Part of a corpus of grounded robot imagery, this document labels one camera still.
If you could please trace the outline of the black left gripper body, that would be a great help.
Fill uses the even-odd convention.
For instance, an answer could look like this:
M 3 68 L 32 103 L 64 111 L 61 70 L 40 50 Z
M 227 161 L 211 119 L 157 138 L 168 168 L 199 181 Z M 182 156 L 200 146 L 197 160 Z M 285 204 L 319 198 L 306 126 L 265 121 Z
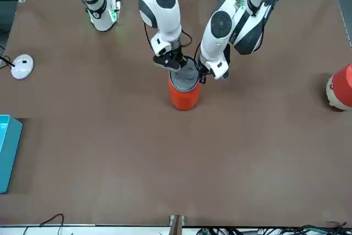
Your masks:
M 205 84 L 206 77 L 207 77 L 207 68 L 202 63 L 199 63 L 198 71 L 199 71 L 199 83 Z

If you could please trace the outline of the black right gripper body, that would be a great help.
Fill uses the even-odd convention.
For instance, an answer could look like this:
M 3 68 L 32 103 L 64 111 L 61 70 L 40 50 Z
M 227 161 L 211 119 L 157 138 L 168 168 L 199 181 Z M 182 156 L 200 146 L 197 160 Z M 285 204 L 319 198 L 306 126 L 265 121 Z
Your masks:
M 182 54 L 182 49 L 178 48 L 176 50 L 169 51 L 161 56 L 154 56 L 154 63 L 164 69 L 168 70 L 181 70 L 180 58 Z

